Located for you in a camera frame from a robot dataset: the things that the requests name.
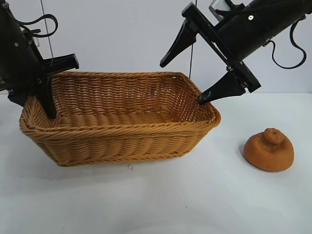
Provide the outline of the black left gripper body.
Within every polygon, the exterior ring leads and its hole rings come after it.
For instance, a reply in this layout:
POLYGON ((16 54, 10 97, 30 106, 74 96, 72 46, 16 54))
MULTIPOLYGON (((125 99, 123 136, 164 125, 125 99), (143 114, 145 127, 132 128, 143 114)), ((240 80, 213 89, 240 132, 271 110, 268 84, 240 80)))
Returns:
POLYGON ((43 59, 34 42, 39 29, 0 31, 0 90, 32 84, 44 76, 79 68, 75 54, 43 59))

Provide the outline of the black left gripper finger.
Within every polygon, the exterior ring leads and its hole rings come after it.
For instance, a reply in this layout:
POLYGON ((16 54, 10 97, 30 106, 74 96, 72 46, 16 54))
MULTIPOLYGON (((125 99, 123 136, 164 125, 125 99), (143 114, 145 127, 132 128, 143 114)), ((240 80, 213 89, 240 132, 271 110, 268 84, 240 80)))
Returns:
POLYGON ((30 95, 31 92, 9 92, 8 99, 17 105, 24 107, 30 95))
POLYGON ((55 119, 57 111, 53 100, 51 76, 44 76, 36 81, 36 96, 48 118, 55 119))

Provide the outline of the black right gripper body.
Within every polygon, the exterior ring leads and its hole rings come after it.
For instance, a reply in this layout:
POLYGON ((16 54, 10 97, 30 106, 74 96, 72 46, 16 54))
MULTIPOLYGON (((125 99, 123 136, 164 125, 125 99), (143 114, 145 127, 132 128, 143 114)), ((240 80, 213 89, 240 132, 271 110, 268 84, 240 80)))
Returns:
POLYGON ((197 32, 224 60, 230 71, 235 71, 245 91, 253 92, 260 83, 243 60, 268 42, 272 35, 256 13, 248 14, 249 7, 227 16, 213 26, 201 11, 190 3, 182 16, 191 20, 197 32))

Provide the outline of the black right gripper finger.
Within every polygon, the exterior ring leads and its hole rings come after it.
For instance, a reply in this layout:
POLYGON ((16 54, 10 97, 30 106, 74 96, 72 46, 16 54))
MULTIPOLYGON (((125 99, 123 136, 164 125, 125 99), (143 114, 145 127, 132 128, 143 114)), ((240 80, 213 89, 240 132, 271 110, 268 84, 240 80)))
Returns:
POLYGON ((241 96, 243 94, 245 94, 245 88, 242 87, 237 73, 230 71, 212 87, 201 93, 197 101, 199 105, 204 105, 221 98, 241 96))
POLYGON ((180 31, 166 55, 160 60, 160 67, 167 66, 176 56, 186 50, 196 42, 197 27, 189 20, 185 19, 180 31))

